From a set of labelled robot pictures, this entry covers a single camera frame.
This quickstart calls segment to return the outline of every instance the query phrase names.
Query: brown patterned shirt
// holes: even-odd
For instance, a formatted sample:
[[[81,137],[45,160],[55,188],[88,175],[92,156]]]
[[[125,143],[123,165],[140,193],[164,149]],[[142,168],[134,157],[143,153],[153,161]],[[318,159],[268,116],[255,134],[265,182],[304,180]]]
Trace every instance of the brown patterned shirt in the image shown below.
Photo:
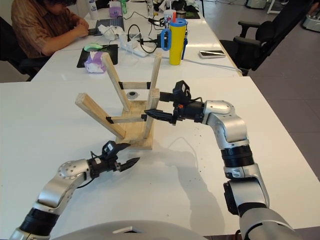
[[[41,51],[50,38],[74,27],[74,15],[68,8],[63,14],[54,15],[36,0],[14,0],[11,9],[12,27],[28,58],[43,57]]]

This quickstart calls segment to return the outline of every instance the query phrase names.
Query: white desk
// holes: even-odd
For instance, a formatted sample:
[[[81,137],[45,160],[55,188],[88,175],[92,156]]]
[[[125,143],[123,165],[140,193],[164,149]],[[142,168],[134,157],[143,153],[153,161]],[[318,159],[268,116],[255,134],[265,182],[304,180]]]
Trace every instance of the white desk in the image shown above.
[[[145,3],[128,2],[128,13],[125,15],[126,18],[130,17],[133,11],[147,16],[147,7]],[[108,18],[108,9],[99,10],[101,18]],[[206,21],[201,19],[188,19],[188,45],[185,50],[185,58],[193,61],[198,61],[202,63],[218,64],[223,66],[234,67],[233,63],[228,57],[225,58],[215,58],[215,59],[201,59],[198,56],[200,50],[213,50],[221,49],[221,45],[214,35]],[[94,28],[96,21],[89,20],[91,28]],[[151,24],[142,16],[134,14],[132,18],[124,21],[125,30],[128,31],[130,25],[137,24],[142,34],[147,37],[150,31]],[[137,31],[134,27],[132,28],[132,33]],[[157,33],[161,31],[155,31],[152,28],[151,37],[156,38]],[[80,38],[73,44],[56,52],[48,63],[41,69],[41,71],[32,80],[37,81],[75,81],[75,80],[96,80],[108,78],[107,74],[87,74],[84,68],[76,68],[81,50],[84,45],[88,43],[97,42],[99,44],[108,44],[104,37],[101,36],[88,36],[85,38]],[[169,51],[163,51],[162,49],[157,49],[156,52],[162,53],[164,57],[169,56]],[[152,73],[152,65],[154,58],[148,56],[146,58],[141,58],[138,56],[132,56],[131,53],[127,52],[125,56],[125,51],[119,48],[118,59],[119,63],[115,66],[120,79],[122,81],[146,81],[149,80]],[[185,78],[207,78],[207,77],[238,77],[239,72],[223,69],[213,66],[204,66],[191,62],[182,62],[179,66],[173,66],[169,64],[168,59],[163,59],[159,80],[161,79],[185,79]]]
[[[159,80],[170,92],[176,79]],[[226,100],[247,123],[250,146],[267,187],[271,208],[293,228],[320,226],[320,183],[249,77],[186,79],[193,97]],[[60,164],[100,154],[115,137],[75,104],[88,93],[112,116],[121,103],[109,80],[0,84],[0,239],[28,213]],[[140,92],[146,98],[146,92]],[[161,102],[159,109],[173,110]],[[233,234],[238,217],[225,203],[223,160],[210,127],[190,120],[155,121],[154,149],[120,153],[141,157],[131,169],[108,172],[76,190],[52,232],[58,237],[118,220],[158,220],[203,236]]]

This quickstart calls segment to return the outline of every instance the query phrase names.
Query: blue bottle cap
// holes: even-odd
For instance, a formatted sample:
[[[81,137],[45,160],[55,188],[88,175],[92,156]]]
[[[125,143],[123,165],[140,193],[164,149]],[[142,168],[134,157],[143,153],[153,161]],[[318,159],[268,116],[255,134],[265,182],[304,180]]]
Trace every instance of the blue bottle cap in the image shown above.
[[[175,22],[171,21],[170,25],[172,27],[183,27],[183,26],[187,25],[187,21],[185,19],[183,19],[183,18],[177,18],[175,20]]]

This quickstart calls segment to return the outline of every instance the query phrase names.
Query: tissue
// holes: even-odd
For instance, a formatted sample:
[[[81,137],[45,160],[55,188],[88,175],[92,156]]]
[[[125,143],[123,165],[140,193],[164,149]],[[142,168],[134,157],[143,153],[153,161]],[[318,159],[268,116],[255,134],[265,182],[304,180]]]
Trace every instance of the tissue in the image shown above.
[[[117,35],[125,34],[124,30],[120,26],[98,26],[100,33],[109,41],[114,41],[117,39]]]
[[[107,54],[103,51],[91,51],[89,57],[84,63],[85,70],[89,74],[102,74],[106,67],[102,62],[102,57]]]

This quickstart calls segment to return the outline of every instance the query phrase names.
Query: upside-down wooden stool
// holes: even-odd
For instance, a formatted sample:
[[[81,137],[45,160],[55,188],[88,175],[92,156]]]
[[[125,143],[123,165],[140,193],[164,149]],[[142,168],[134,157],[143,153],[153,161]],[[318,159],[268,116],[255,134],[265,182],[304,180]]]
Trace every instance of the upside-down wooden stool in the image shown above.
[[[98,123],[116,135],[116,143],[129,143],[131,148],[151,150],[154,142],[153,118],[145,110],[156,109],[160,92],[156,87],[162,56],[157,54],[153,64],[151,82],[121,82],[110,55],[104,54],[102,62],[118,94],[123,111],[121,116],[109,116],[88,94],[79,93],[75,104]],[[130,101],[125,89],[149,89],[147,101]]]

